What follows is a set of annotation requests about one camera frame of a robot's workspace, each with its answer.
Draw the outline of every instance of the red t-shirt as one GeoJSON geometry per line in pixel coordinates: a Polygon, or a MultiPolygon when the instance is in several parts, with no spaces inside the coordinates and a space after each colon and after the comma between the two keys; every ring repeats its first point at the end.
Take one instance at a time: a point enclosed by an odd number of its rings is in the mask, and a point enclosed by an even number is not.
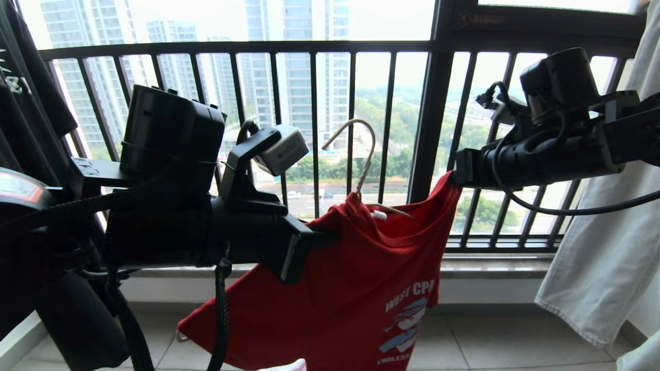
{"type": "MultiPolygon", "coordinates": [[[[310,371],[403,371],[422,316],[438,303],[440,260],[461,188],[446,174],[423,202],[376,220],[351,193],[309,223],[340,240],[310,252],[300,282],[283,285],[264,266],[227,289],[225,362],[246,370],[304,358],[310,371]]],[[[215,299],[179,322],[207,351],[215,343],[215,299]]]]}

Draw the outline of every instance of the sky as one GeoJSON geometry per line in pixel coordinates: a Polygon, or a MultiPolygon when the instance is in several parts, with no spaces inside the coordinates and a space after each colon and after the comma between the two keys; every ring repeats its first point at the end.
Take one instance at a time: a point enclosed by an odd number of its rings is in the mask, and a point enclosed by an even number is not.
{"type": "MultiPolygon", "coordinates": [[[[40,0],[19,0],[38,48],[48,45],[48,33],[44,32],[43,19],[39,21],[40,0]]],[[[231,40],[247,40],[245,0],[128,0],[137,28],[154,19],[185,20],[195,23],[200,40],[207,36],[226,36],[231,40]]],[[[515,5],[562,7],[594,11],[625,13],[633,0],[479,0],[482,5],[515,5]]],[[[282,0],[273,0],[271,8],[281,9],[282,0]]],[[[324,4],[323,0],[312,0],[324,4]]],[[[348,0],[350,6],[351,40],[428,40],[431,32],[434,0],[406,0],[405,6],[383,6],[383,0],[348,0]]],[[[465,79],[462,69],[469,56],[457,55],[450,88],[461,88],[465,79]]],[[[519,56],[514,76],[543,55],[519,56]]],[[[475,84],[482,86],[488,81],[501,79],[506,66],[505,53],[480,53],[475,71],[475,84]]],[[[611,63],[596,63],[595,75],[606,75],[611,63]]],[[[397,56],[395,84],[421,84],[426,66],[425,53],[400,53],[397,56]]],[[[386,53],[359,53],[356,62],[357,87],[383,86],[387,84],[389,55],[386,53]]]]}

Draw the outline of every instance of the metal railing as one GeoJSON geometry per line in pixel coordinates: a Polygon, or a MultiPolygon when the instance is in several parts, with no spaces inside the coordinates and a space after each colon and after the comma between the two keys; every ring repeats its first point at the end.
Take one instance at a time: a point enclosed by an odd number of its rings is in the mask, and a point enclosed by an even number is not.
{"type": "MultiPolygon", "coordinates": [[[[197,87],[198,99],[206,103],[202,87],[197,56],[201,53],[228,53],[230,56],[238,117],[241,122],[246,118],[242,102],[236,56],[240,53],[267,53],[270,56],[271,78],[275,109],[275,122],[281,122],[281,98],[277,79],[278,53],[308,53],[310,55],[311,90],[312,90],[312,129],[313,129],[313,188],[314,210],[319,215],[319,138],[317,108],[317,53],[344,52],[350,54],[348,118],[355,115],[355,66],[356,54],[361,52],[390,53],[389,78],[387,81],[387,100],[385,106],[385,125],[382,138],[383,150],[379,178],[378,201],[383,201],[385,172],[387,167],[388,139],[393,105],[394,77],[397,54],[401,52],[426,52],[426,76],[422,91],[418,129],[414,143],[414,155],[411,164],[411,176],[408,188],[408,202],[425,199],[430,192],[430,184],[435,167],[435,159],[442,129],[447,90],[451,77],[454,53],[467,51],[470,59],[463,85],[460,106],[457,114],[447,169],[451,170],[455,162],[455,151],[463,130],[463,122],[470,100],[470,88],[477,65],[477,53],[482,51],[503,51],[509,53],[504,82],[509,84],[513,75],[518,53],[548,53],[581,46],[590,55],[615,57],[616,63],[610,76],[608,90],[614,90],[621,78],[627,59],[633,58],[639,39],[644,29],[642,17],[583,11],[563,11],[557,9],[484,7],[477,0],[443,0],[436,4],[432,35],[428,41],[272,41],[272,42],[182,42],[160,44],[124,44],[89,46],[83,48],[63,48],[42,50],[41,56],[54,71],[53,61],[73,58],[78,61],[84,85],[90,96],[92,108],[98,120],[104,142],[110,158],[118,160],[106,118],[104,117],[94,81],[87,67],[87,58],[112,57],[117,69],[121,89],[126,102],[130,101],[131,91],[122,57],[125,55],[150,55],[156,80],[160,88],[166,88],[161,73],[158,56],[171,53],[186,53],[190,56],[193,75],[197,87]]],[[[497,124],[491,126],[488,141],[495,139],[497,124]]],[[[348,168],[346,189],[352,188],[353,129],[348,131],[348,168]]],[[[78,155],[82,155],[83,144],[79,135],[73,133],[73,142],[78,155]]],[[[216,182],[220,174],[216,170],[216,182]]],[[[562,208],[567,209],[574,203],[580,181],[574,181],[568,187],[562,208]]],[[[286,176],[281,178],[282,198],[287,205],[286,176]]],[[[533,204],[538,206],[543,200],[546,187],[541,186],[533,204]]],[[[545,253],[554,252],[562,239],[560,233],[565,222],[564,217],[557,217],[548,234],[531,234],[536,217],[529,211],[519,234],[502,234],[502,226],[507,215],[510,200],[504,197],[491,235],[471,234],[475,213],[481,191],[473,191],[471,204],[466,215],[462,234],[450,236],[449,252],[477,253],[545,253]]]]}

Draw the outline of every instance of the tiled floor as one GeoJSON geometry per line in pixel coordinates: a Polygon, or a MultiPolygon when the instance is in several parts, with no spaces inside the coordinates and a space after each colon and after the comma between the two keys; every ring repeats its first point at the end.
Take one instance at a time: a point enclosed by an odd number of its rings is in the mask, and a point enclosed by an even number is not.
{"type": "MultiPolygon", "coordinates": [[[[137,315],[159,370],[205,370],[210,355],[174,340],[179,314],[137,315]]],[[[632,347],[623,339],[607,351],[592,347],[550,314],[427,316],[409,370],[616,371],[616,358],[632,347]]],[[[223,370],[236,370],[231,366],[223,370]]],[[[114,370],[132,370],[130,361],[114,370]]],[[[50,337],[13,371],[68,371],[50,337]]]]}

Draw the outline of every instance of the car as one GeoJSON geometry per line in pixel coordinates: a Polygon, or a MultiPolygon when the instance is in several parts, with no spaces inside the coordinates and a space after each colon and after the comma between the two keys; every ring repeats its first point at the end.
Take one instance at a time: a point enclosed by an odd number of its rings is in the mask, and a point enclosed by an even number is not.
{"type": "Polygon", "coordinates": [[[302,196],[302,193],[298,191],[289,191],[286,192],[286,198],[288,199],[299,199],[302,196]]]}

